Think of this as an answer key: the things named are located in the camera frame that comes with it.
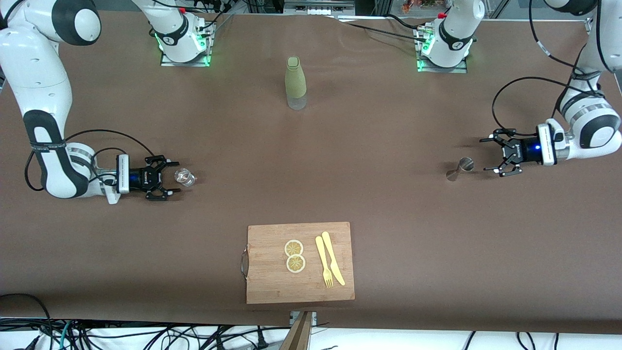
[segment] green bottle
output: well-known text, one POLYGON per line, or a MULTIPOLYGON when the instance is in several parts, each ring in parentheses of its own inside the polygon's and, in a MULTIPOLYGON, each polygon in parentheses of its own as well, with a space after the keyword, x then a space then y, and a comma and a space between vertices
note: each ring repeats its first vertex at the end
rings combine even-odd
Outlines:
POLYGON ((301 110, 307 105, 307 81, 296 56, 287 59, 285 71, 285 92, 287 104, 293 110, 301 110))

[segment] teal cable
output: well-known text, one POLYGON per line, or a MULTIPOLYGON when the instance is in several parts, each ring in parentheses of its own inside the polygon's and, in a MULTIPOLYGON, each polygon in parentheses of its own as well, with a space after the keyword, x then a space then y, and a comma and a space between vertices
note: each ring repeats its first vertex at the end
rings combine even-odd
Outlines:
POLYGON ((63 327, 63 332, 60 333, 60 343, 58 344, 58 350, 62 350, 64 349, 64 345, 65 345, 65 335, 67 334, 67 329, 69 328, 69 325, 73 322, 73 320, 67 322, 65 324, 65 327, 63 327))

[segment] clear bottle bottom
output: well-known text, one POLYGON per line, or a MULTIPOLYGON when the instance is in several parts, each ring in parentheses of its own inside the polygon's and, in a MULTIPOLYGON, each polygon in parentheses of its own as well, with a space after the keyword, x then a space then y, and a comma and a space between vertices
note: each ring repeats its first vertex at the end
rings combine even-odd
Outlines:
POLYGON ((299 98, 288 96, 287 104, 289 105, 289 108, 299 111, 305 108, 305 106, 307 105, 307 94, 305 93, 304 95, 302 95, 302 97, 299 98))

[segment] fork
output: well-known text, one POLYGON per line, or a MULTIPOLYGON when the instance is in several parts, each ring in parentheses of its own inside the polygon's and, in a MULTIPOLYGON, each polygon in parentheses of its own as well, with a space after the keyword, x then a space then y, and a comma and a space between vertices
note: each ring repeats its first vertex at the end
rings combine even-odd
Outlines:
POLYGON ((327 288, 331 288, 333 286, 333 274, 328 269, 328 264, 326 264, 326 252, 324 251, 324 241, 321 236, 315 238, 315 245, 317 245, 317 250, 320 252, 320 259, 322 259, 322 266, 324 267, 324 272, 322 272, 324 284, 326 284, 327 288))

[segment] white floor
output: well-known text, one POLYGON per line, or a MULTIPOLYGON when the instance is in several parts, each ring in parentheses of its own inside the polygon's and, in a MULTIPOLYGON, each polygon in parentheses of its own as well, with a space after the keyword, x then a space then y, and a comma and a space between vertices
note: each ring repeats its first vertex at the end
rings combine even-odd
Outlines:
MULTIPOLYGON (((92 335, 117 336, 122 334, 157 331, 162 328, 123 328, 123 329, 97 329, 92 335)), ((238 326, 228 333, 240 333, 253 330, 256 327, 238 326)), ((199 327, 197 333, 209 335, 216 330, 215 327, 199 327)), ((315 328, 311 335, 309 350, 324 350, 334 346, 335 350, 360 350, 360 349, 403 349, 403 350, 463 350, 470 332, 466 331, 399 331, 380 329, 343 329, 343 328, 315 328)), ((265 331, 264 336, 268 343, 282 341, 287 330, 265 331)), ((25 348, 38 331, 13 331, 0 333, 0 350, 15 350, 25 348)), ((537 350, 553 350, 554 334, 532 333, 537 350)), ((141 350, 153 337, 153 334, 134 336, 119 339, 92 338, 93 342, 104 350, 141 350)), ((227 350, 252 349, 249 341, 257 343, 255 333, 246 336, 248 340, 236 338, 225 343, 227 350)), ((524 343, 529 340, 523 334, 524 343)), ((49 339, 41 337, 36 350, 48 349, 49 339)), ((168 345, 168 339, 161 338, 152 349, 158 350, 168 345)), ((195 339, 189 342, 178 340, 171 345, 170 350, 193 350, 198 348, 195 339)), ((516 341, 515 333, 510 332, 477 332, 469 350, 522 350, 516 341)), ((620 350, 622 349, 622 336, 601 334, 561 334, 558 350, 620 350)))

